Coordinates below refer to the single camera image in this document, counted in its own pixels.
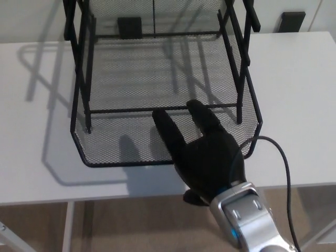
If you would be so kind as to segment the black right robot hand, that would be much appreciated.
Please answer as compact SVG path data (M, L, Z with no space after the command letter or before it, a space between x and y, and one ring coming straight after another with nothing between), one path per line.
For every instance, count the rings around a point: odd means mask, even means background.
M154 110L152 118L178 175L189 187L183 201L208 206L217 195L231 188L233 182L246 181L244 156L211 109L198 100L190 100L186 106L202 133L190 143L186 143L165 110Z

